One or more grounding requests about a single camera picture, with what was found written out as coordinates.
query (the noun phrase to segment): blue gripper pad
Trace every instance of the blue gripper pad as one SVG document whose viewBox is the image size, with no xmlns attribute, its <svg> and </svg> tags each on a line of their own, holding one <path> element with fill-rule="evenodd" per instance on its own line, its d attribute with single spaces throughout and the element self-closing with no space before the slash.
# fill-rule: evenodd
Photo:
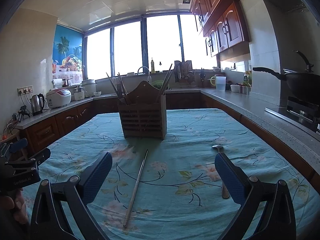
<svg viewBox="0 0 320 240">
<path fill-rule="evenodd" d="M 214 164 L 233 201 L 243 205 L 251 189 L 247 175 L 240 167 L 235 166 L 224 153 L 216 155 Z"/>
<path fill-rule="evenodd" d="M 104 152 L 94 164 L 85 168 L 80 175 L 80 182 L 77 186 L 84 205 L 91 203 L 99 192 L 112 167 L 112 156 Z"/>
<path fill-rule="evenodd" d="M 9 151 L 10 151 L 11 153 L 15 153 L 15 152 L 17 152 L 18 150 L 26 147 L 27 145 L 28 145 L 27 139 L 26 139 L 26 138 L 23 138 L 23 139 L 21 139 L 21 140 L 19 140 L 19 141 L 17 141 L 17 142 L 12 143 L 12 144 L 10 145 Z"/>
</svg>

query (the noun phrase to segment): countertop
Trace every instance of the countertop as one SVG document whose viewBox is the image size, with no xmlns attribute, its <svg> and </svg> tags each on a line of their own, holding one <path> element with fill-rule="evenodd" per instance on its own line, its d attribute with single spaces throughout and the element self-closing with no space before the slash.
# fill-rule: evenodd
<svg viewBox="0 0 320 240">
<path fill-rule="evenodd" d="M 239 112 L 243 116 L 247 117 L 276 136 L 292 150 L 298 153 L 306 162 L 310 164 L 312 168 L 314 168 L 318 174 L 320 174 L 320 141 L 316 140 L 300 128 L 265 111 L 266 107 L 275 108 L 277 107 L 276 105 L 249 97 L 244 94 L 232 93 L 231 91 L 221 92 L 213 88 L 173 88 L 172 90 L 166 91 L 167 94 L 199 92 Z M 16 128 L 25 129 L 55 114 L 91 102 L 93 100 L 116 97 L 117 95 L 115 94 L 104 94 L 99 97 L 86 98 L 81 101 L 73 101 L 67 106 L 46 110 L 42 114 L 26 118 L 21 121 L 21 123 L 17 124 Z"/>
</svg>

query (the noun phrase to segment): wooden utensil holder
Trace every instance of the wooden utensil holder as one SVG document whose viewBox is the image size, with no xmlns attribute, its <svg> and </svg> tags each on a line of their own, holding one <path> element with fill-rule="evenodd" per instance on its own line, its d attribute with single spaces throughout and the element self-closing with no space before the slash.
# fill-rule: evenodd
<svg viewBox="0 0 320 240">
<path fill-rule="evenodd" d="M 124 137 L 153 137 L 164 139 L 167 133 L 167 109 L 165 95 L 154 103 L 159 89 L 142 81 L 127 95 L 133 104 L 118 103 Z"/>
</svg>

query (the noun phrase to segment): pan handle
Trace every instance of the pan handle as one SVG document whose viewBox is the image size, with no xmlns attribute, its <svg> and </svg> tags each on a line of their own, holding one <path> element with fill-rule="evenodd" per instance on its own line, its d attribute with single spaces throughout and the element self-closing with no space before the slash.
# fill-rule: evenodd
<svg viewBox="0 0 320 240">
<path fill-rule="evenodd" d="M 310 64 L 309 60 L 307 59 L 307 57 L 301 52 L 301 51 L 298 51 L 298 50 L 294 50 L 293 52 L 296 52 L 300 55 L 300 57 L 303 58 L 304 62 L 306 63 L 307 65 L 307 71 L 308 72 L 312 72 L 311 68 L 313 67 L 312 64 Z"/>
<path fill-rule="evenodd" d="M 253 71 L 259 71 L 259 72 L 267 72 L 273 76 L 275 76 L 279 80 L 287 80 L 285 75 L 282 75 L 278 72 L 273 71 L 272 69 L 266 68 L 266 67 L 254 67 L 252 68 Z"/>
</svg>

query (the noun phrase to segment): stove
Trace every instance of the stove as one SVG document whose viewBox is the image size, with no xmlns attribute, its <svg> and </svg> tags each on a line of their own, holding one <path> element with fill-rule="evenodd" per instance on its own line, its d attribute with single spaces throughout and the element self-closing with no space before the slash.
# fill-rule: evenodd
<svg viewBox="0 0 320 240">
<path fill-rule="evenodd" d="M 287 107 L 267 108 L 265 111 L 299 127 L 320 141 L 320 106 L 288 97 Z"/>
</svg>

